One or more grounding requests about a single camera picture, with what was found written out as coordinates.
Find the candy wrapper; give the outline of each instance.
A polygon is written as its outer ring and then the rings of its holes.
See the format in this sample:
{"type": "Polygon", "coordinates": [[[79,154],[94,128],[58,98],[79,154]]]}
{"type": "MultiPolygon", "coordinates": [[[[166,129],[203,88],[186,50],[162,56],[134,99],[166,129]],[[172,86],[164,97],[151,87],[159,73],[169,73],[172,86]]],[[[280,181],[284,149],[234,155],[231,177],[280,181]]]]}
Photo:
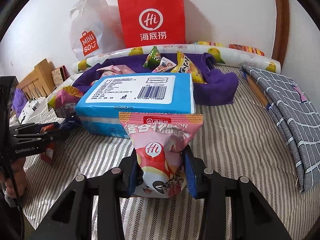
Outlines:
{"type": "MultiPolygon", "coordinates": [[[[106,77],[106,76],[115,76],[115,75],[122,75],[122,74],[135,74],[135,72],[133,70],[131,70],[127,65],[111,65],[108,67],[103,67],[103,68],[99,68],[97,69],[97,71],[99,70],[104,70],[104,72],[102,73],[101,78],[106,77]]],[[[97,82],[97,80],[91,82],[90,85],[94,85],[97,82]]]]}
{"type": "Polygon", "coordinates": [[[119,120],[137,152],[143,183],[134,195],[169,198],[186,185],[181,151],[200,129],[202,114],[119,112],[119,120]]]}
{"type": "Polygon", "coordinates": [[[67,118],[76,114],[75,107],[84,94],[73,86],[61,88],[48,102],[48,110],[54,109],[56,116],[67,118]]]}
{"type": "Polygon", "coordinates": [[[224,45],[220,42],[209,42],[209,41],[193,41],[191,44],[198,44],[198,45],[209,45],[209,46],[217,46],[217,47],[224,47],[224,45]]]}
{"type": "Polygon", "coordinates": [[[143,67],[148,68],[150,70],[154,70],[156,67],[160,65],[161,55],[156,46],[153,46],[150,51],[146,62],[143,64],[143,67]]]}
{"type": "Polygon", "coordinates": [[[177,60],[178,65],[171,70],[172,73],[191,73],[193,82],[206,84],[206,82],[203,80],[201,72],[186,55],[178,51],[177,60]]]}
{"type": "Polygon", "coordinates": [[[176,66],[175,63],[173,63],[171,60],[168,60],[167,58],[163,57],[160,61],[160,65],[156,67],[152,72],[165,72],[168,71],[176,66]]]}
{"type": "Polygon", "coordinates": [[[242,51],[246,51],[246,52],[250,52],[250,53],[253,53],[253,54],[264,56],[264,53],[261,50],[256,49],[256,48],[252,48],[252,47],[248,47],[248,46],[230,44],[229,48],[230,49],[242,50],[242,51]]]}

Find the hi logo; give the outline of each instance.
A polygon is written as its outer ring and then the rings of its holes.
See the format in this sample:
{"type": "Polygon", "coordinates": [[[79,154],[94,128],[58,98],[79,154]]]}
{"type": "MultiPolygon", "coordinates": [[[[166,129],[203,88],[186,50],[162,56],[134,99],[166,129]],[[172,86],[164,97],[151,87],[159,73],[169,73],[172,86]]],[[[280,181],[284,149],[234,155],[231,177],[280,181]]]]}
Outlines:
{"type": "Polygon", "coordinates": [[[160,143],[152,142],[147,144],[145,147],[146,154],[151,156],[152,158],[158,156],[161,153],[162,146],[160,143]]]}
{"type": "Polygon", "coordinates": [[[146,9],[139,16],[139,23],[147,31],[154,31],[163,23],[162,13],[157,9],[146,9]]]}

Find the blue tissue pack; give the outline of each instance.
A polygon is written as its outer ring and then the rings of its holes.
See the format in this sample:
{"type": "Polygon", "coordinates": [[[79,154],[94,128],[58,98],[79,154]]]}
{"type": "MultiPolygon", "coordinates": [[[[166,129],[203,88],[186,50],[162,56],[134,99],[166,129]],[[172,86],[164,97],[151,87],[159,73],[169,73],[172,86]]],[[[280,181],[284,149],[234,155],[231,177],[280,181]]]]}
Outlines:
{"type": "Polygon", "coordinates": [[[83,126],[93,134],[129,138],[119,112],[194,114],[189,73],[136,73],[98,80],[76,105],[83,126]]]}

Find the black cable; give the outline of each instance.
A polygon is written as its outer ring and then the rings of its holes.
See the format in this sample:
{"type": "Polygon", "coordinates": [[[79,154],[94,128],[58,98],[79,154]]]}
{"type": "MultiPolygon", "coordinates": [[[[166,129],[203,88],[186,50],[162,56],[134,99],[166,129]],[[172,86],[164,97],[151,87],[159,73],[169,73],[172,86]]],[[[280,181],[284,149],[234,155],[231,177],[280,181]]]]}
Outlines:
{"type": "Polygon", "coordinates": [[[20,222],[21,222],[21,233],[20,233],[20,237],[22,239],[24,239],[24,218],[23,218],[23,210],[22,210],[22,200],[21,200],[21,197],[19,195],[19,191],[18,191],[18,187],[17,187],[17,183],[16,183],[16,180],[14,178],[14,173],[13,173],[13,170],[12,170],[12,167],[11,167],[11,164],[9,162],[7,162],[3,156],[1,155],[1,152],[0,152],[0,156],[2,157],[2,160],[4,161],[6,167],[7,167],[7,171],[9,173],[9,178],[11,179],[12,181],[12,185],[13,185],[13,189],[14,189],[14,192],[17,196],[17,202],[18,202],[18,210],[19,210],[19,213],[20,213],[20,222]]]}

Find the white plastic bag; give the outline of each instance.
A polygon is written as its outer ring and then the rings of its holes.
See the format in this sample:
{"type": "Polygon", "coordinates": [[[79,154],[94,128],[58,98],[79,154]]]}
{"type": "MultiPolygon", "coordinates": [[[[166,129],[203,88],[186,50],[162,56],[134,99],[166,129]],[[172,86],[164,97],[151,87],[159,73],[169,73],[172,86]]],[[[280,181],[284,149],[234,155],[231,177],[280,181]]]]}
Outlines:
{"type": "Polygon", "coordinates": [[[120,24],[106,0],[80,0],[70,11],[70,43],[79,60],[124,49],[120,24]]]}

